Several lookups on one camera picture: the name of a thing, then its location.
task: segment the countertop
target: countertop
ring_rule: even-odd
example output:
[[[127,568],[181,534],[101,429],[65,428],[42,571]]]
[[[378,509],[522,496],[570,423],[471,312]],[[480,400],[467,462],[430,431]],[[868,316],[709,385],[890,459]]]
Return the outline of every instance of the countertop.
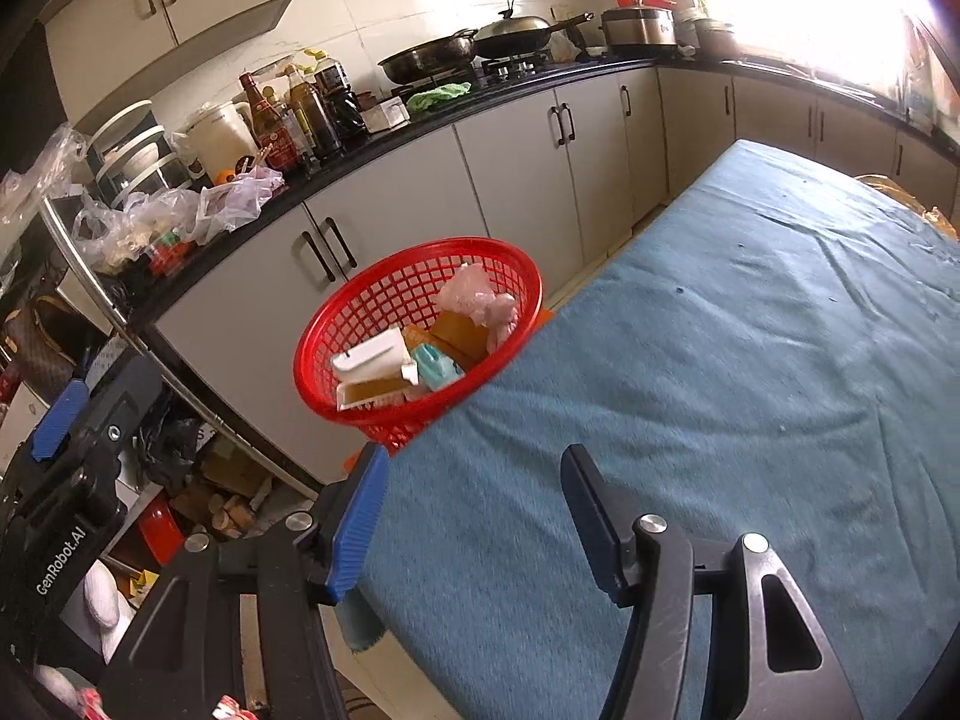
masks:
[[[276,194],[270,202],[264,205],[260,217],[232,233],[219,235],[205,247],[191,253],[184,266],[173,275],[161,279],[152,287],[149,300],[143,305],[134,308],[128,318],[131,331],[142,331],[147,325],[155,322],[162,314],[187,292],[194,284],[221,263],[232,252],[250,240],[260,230],[272,221],[286,214],[289,210],[301,204],[306,199],[317,194],[325,187],[338,181],[354,170],[360,169],[377,157],[393,151],[395,148],[410,143],[435,130],[447,127],[455,122],[462,121],[469,116],[495,108],[512,100],[533,95],[555,86],[572,81],[591,79],[595,76],[620,73],[637,68],[662,66],[683,68],[697,71],[712,71],[713,73],[732,74],[733,76],[754,77],[755,79],[771,80],[798,89],[816,91],[820,94],[829,94],[837,100],[846,101],[861,110],[871,112],[893,124],[899,130],[908,131],[916,138],[928,143],[935,151],[943,156],[960,163],[960,149],[946,136],[928,136],[918,131],[907,122],[906,117],[899,112],[890,110],[880,104],[864,100],[859,95],[849,92],[835,84],[813,79],[805,79],[796,74],[776,68],[757,65],[755,62],[703,62],[684,59],[654,60],[654,59],[599,59],[589,63],[571,63],[539,71],[534,76],[523,79],[505,81],[493,86],[485,86],[476,91],[445,103],[436,112],[425,112],[412,117],[405,127],[376,133],[368,137],[358,146],[349,148],[343,157],[340,157],[330,166],[309,175],[291,178],[288,186]]]

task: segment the red plastic basket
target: red plastic basket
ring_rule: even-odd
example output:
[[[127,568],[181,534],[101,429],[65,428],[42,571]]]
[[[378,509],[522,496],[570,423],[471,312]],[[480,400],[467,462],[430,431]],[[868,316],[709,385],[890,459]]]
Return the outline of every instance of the red plastic basket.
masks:
[[[463,263],[481,264],[496,293],[517,299],[520,321],[506,343],[459,381],[412,403],[337,410],[330,357],[393,326],[429,329],[439,313],[434,295]],[[543,299],[544,282],[533,261],[503,241],[446,238],[407,248],[354,276],[314,314],[296,347],[296,389],[324,419],[359,428],[392,454],[510,362],[536,328]]]

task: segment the green cloth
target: green cloth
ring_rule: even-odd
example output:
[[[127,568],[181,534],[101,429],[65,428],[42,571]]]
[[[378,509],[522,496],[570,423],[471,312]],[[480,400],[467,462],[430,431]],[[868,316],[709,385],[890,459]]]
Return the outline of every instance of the green cloth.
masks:
[[[470,91],[469,83],[448,83],[431,89],[429,92],[418,92],[407,100],[407,110],[410,113],[421,113],[437,103],[445,103],[462,97]]]

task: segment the screw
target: screw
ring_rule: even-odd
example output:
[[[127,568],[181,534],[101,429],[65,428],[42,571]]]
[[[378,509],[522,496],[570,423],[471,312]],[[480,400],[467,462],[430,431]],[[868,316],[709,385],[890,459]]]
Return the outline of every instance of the screw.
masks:
[[[762,555],[770,547],[770,542],[759,533],[746,533],[743,536],[743,546],[757,555]]]
[[[666,530],[666,520],[659,514],[645,514],[640,517],[640,527],[647,533],[663,533]]]
[[[203,552],[210,546],[210,536],[206,533],[194,533],[193,536],[187,537],[184,546],[187,552]]]
[[[307,512],[293,512],[286,520],[286,526],[288,531],[294,531],[295,533],[299,531],[305,531],[311,525],[313,525],[313,517],[311,517]]]

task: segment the window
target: window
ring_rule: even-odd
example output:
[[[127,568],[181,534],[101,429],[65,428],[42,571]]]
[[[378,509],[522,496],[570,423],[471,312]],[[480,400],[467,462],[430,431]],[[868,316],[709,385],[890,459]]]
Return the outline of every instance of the window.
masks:
[[[746,52],[829,71],[888,97],[908,58],[904,12],[925,0],[704,0]]]

